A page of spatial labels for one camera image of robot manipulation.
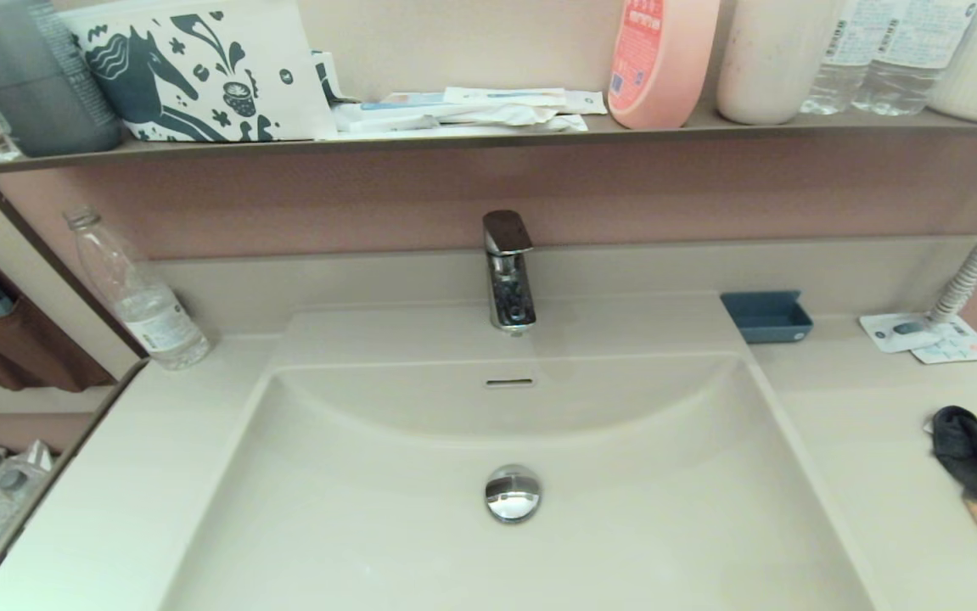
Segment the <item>chrome faucet lever handle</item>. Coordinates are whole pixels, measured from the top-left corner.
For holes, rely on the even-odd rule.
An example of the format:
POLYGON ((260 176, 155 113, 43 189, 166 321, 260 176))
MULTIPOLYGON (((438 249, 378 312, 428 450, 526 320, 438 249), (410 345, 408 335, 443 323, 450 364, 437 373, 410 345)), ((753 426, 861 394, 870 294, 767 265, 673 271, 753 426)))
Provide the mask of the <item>chrome faucet lever handle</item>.
POLYGON ((523 255, 534 249, 526 225, 516 211, 497 210, 483 216, 484 244, 488 255, 523 255))

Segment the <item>chrome faucet spout body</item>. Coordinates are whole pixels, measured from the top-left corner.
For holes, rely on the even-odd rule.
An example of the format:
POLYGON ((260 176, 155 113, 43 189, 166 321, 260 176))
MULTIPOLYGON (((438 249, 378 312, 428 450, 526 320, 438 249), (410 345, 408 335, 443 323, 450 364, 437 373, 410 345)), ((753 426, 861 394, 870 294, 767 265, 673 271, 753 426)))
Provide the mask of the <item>chrome faucet spout body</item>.
POLYGON ((486 255, 491 324, 514 337, 532 330, 537 314, 525 255, 486 255))

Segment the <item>chrome sink drain stopper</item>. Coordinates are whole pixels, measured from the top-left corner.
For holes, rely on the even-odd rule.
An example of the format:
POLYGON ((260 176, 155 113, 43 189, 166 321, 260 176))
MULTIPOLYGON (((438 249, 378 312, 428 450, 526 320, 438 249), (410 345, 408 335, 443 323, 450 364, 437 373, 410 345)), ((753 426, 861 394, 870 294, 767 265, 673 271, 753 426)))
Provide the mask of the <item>chrome sink drain stopper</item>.
POLYGON ((484 488, 487 511, 501 524, 520 524, 534 517, 542 505, 542 496, 540 476, 520 464, 495 469, 484 488))

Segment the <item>white ceramic sink basin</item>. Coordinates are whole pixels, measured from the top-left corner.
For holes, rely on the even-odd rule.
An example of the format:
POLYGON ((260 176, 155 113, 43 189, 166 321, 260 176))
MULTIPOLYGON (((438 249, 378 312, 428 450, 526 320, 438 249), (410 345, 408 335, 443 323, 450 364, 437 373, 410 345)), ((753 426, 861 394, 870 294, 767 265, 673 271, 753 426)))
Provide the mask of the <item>white ceramic sink basin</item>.
POLYGON ((290 321, 159 611, 881 611, 716 298, 290 321), (520 464, 531 519, 484 488, 520 464))

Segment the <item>crumpled white plastic wrapper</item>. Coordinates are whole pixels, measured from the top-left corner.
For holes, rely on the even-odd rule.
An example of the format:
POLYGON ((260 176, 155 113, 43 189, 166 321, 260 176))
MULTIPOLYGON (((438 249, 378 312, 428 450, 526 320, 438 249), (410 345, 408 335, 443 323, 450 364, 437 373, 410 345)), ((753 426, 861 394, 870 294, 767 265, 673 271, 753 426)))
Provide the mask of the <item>crumpled white plastic wrapper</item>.
POLYGON ((581 134, 589 127, 580 115, 556 109, 505 105, 340 104, 330 109, 339 140, 581 134))

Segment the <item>white toothbrush packet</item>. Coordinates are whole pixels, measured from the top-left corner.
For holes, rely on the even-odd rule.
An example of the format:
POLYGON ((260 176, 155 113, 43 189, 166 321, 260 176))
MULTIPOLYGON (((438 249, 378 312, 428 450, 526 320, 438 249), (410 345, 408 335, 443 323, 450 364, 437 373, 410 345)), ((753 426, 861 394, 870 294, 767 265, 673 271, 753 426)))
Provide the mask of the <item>white toothbrush packet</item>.
POLYGON ((562 109, 567 105, 567 92, 563 88, 475 88, 446 87, 445 104, 508 105, 562 109))

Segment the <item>white packet with blue stripe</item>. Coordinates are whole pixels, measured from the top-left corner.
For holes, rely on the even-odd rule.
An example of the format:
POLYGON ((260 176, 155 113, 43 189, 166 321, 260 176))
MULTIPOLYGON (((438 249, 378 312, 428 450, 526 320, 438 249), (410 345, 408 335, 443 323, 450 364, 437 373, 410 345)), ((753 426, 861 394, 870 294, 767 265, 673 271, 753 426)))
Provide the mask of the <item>white packet with blue stripe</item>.
POLYGON ((449 107, 444 92, 393 92, 376 102, 363 102, 363 112, 383 112, 394 109, 400 112, 421 112, 421 109, 449 107))

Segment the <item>small white sachet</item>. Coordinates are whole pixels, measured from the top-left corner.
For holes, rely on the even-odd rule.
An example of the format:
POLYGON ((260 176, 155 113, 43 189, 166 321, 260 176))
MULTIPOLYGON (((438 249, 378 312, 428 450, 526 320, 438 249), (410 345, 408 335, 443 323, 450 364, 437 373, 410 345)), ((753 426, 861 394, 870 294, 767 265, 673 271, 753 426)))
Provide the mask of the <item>small white sachet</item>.
POLYGON ((565 90, 564 105, 560 115, 607 115, 604 92, 577 92, 565 90))

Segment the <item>blue plastic soap dish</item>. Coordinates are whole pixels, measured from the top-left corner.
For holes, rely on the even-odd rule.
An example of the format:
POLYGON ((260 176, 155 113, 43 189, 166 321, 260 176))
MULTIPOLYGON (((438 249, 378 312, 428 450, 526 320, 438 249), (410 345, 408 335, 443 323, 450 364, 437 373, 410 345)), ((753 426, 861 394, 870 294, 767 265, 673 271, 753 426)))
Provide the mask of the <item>blue plastic soap dish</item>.
POLYGON ((722 293, 722 305, 745 343, 799 343, 814 322, 800 303, 801 291, 757 291, 757 293, 722 293))

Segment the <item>small white patterned box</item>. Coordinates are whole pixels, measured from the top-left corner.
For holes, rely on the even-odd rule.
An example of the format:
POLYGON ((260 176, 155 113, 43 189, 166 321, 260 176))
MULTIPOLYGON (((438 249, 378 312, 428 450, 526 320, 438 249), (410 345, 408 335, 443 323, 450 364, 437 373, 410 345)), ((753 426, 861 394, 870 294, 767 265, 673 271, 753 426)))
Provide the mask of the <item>small white patterned box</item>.
POLYGON ((311 59, 328 104, 359 104, 360 100, 342 92, 332 52, 313 49, 311 59))

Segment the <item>pink lotion bottle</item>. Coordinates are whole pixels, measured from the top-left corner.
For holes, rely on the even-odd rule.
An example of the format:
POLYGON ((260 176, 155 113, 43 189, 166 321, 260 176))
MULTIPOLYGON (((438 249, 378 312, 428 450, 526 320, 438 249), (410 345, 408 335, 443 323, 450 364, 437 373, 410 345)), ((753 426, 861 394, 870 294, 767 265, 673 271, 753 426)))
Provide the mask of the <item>pink lotion bottle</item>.
POLYGON ((628 129, 686 124, 700 100, 722 0, 623 0, 608 106, 628 129))

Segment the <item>clear plastic water bottle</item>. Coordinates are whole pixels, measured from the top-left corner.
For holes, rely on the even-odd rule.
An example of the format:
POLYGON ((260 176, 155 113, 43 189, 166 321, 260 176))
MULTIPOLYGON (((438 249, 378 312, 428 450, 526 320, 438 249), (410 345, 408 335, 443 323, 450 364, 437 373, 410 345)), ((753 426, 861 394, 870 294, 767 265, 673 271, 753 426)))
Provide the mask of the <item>clear plastic water bottle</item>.
POLYGON ((62 216, 93 291, 152 361, 177 371, 209 355, 204 330, 126 233, 92 206, 77 206, 62 216))

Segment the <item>cream cylindrical cup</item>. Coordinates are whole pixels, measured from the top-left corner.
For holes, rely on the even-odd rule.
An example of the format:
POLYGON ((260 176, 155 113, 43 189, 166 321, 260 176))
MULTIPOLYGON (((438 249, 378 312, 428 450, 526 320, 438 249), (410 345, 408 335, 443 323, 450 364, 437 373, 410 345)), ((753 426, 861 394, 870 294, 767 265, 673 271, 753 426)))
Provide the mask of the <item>cream cylindrical cup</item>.
POLYGON ((846 0, 736 0, 722 54, 716 109, 747 126, 800 112, 846 0))

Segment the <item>horse pattern white box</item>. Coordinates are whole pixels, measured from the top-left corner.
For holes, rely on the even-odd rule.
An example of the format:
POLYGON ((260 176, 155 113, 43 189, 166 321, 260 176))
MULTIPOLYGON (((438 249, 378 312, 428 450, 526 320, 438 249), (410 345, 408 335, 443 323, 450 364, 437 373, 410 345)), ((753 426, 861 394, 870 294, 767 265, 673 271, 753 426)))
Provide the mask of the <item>horse pattern white box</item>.
POLYGON ((116 0, 61 19, 142 142, 337 136, 298 0, 116 0))

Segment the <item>white sachet with grey print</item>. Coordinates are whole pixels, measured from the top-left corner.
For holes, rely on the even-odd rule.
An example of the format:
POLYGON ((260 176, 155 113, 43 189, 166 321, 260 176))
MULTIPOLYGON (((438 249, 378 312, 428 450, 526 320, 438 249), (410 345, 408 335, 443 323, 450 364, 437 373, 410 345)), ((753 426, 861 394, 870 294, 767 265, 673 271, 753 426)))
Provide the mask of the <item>white sachet with grey print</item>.
POLYGON ((942 323, 925 313, 896 313, 858 317, 858 324, 883 353, 922 350, 942 340, 942 323))

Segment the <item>clear labelled water bottle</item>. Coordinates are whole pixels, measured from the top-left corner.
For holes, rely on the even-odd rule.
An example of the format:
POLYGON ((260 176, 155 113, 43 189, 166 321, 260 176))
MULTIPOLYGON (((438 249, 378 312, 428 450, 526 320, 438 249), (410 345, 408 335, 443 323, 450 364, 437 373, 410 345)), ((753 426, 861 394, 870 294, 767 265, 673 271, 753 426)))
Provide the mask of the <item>clear labelled water bottle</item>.
POLYGON ((852 107, 919 115, 977 15, 977 0, 896 0, 852 107))
POLYGON ((802 102, 800 111, 804 115, 837 115, 845 111, 876 54, 887 16, 885 0, 846 0, 824 51, 821 69, 802 102))

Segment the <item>brown hanging pouch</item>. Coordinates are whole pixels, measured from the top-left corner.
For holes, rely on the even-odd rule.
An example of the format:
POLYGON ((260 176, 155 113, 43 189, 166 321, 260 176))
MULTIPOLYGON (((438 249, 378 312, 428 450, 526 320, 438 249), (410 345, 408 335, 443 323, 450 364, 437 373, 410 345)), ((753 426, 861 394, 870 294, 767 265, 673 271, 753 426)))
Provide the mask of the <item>brown hanging pouch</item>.
POLYGON ((81 392, 115 378, 0 271, 11 309, 0 316, 0 387, 81 392))

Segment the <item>white instruction leaflet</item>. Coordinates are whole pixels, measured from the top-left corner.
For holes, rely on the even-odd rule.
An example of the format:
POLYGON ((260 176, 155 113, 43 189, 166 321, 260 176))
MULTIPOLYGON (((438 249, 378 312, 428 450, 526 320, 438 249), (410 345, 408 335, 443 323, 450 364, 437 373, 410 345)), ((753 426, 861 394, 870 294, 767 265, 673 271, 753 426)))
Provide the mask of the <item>white instruction leaflet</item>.
POLYGON ((928 328, 937 341, 911 350, 918 362, 926 365, 977 362, 977 332, 960 317, 928 328))

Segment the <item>dark grey bottle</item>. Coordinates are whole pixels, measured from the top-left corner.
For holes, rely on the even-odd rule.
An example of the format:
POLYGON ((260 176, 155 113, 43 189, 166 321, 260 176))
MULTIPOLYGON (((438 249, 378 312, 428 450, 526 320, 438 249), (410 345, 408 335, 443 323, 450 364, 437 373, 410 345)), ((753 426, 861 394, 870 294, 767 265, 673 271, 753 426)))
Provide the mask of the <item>dark grey bottle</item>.
POLYGON ((122 126, 51 0, 0 0, 0 115, 30 158, 96 154, 122 126))

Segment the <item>brown wall shelf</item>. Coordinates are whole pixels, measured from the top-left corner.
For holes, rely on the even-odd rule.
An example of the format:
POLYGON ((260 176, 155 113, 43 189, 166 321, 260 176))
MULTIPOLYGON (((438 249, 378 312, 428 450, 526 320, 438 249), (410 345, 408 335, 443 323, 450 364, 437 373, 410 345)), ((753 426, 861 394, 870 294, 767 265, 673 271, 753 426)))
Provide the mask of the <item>brown wall shelf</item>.
POLYGON ((545 146, 586 146, 586 144, 690 142, 766 137, 829 137, 890 134, 977 135, 977 123, 939 115, 932 109, 913 116, 888 117, 861 111, 843 115, 799 115, 786 124, 749 126, 726 120, 713 105, 703 102, 679 129, 628 129, 609 115, 593 115, 584 132, 553 134, 476 134, 429 135, 427 137, 367 137, 352 139, 294 140, 262 143, 182 143, 140 142, 126 137, 119 147, 104 152, 18 158, 0 163, 0 174, 16 171, 70 169, 108 164, 127 164, 203 159, 251 159, 259 156, 296 154, 357 154, 357 152, 503 149, 545 146))

